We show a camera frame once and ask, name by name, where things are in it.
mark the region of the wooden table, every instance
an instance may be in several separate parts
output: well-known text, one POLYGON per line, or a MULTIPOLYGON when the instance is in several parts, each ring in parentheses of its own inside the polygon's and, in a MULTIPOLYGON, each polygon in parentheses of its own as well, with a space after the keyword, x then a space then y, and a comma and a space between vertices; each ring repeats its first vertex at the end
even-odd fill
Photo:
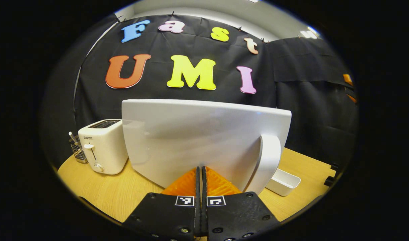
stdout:
MULTIPOLYGON (((328 186, 323 183, 329 175, 335 175, 330 165, 287 148, 281 156, 279 169, 301 178, 299 186, 288 196, 282 197, 267 188, 259 194, 279 221, 324 194, 328 186)), ((130 161, 119 174, 106 175, 93 171, 89 164, 79 163, 71 156, 59 168, 58 174, 74 194, 121 222, 133 212, 145 194, 163 191, 162 187, 135 171, 130 161)))

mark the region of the yellow letter m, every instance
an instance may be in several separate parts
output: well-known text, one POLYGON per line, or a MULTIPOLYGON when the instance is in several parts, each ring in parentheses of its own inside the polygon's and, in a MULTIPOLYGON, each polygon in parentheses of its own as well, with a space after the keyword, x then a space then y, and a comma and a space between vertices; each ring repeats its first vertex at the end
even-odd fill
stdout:
POLYGON ((213 83, 213 66, 215 61, 210 59, 202 59, 197 66, 192 66, 189 58, 183 55, 173 55, 171 59, 174 61, 172 79, 167 81, 168 87, 183 87, 182 74, 186 84, 191 88, 197 78, 200 80, 197 83, 197 88, 203 90, 215 90, 216 85, 213 83))

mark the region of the white plastic container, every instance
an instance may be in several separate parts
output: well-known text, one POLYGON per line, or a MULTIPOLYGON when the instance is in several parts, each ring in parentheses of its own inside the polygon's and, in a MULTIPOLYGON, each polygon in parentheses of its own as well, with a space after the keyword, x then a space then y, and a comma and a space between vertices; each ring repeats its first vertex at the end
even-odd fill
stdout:
POLYGON ((300 182, 301 178, 277 169, 270 182, 268 182, 266 188, 277 193, 278 195, 287 196, 298 186, 300 182))

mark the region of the toaster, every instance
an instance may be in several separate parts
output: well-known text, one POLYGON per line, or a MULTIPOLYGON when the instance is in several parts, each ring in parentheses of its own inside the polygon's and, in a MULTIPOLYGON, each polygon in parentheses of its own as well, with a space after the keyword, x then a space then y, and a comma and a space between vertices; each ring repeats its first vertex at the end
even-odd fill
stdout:
POLYGON ((121 119, 104 119, 83 127, 78 138, 94 171, 113 175, 123 170, 128 153, 121 119))

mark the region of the orange letter u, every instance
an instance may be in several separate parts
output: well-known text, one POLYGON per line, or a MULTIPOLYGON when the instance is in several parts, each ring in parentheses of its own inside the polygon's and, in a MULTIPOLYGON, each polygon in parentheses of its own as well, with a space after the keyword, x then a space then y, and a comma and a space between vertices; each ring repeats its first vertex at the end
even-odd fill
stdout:
POLYGON ((112 57, 111 63, 106 73, 106 84, 114 89, 129 88, 137 84, 142 78, 143 69, 145 68, 146 60, 149 60, 151 55, 135 55, 133 59, 136 60, 133 73, 128 78, 121 78, 120 72, 124 61, 128 59, 127 55, 119 55, 112 57))

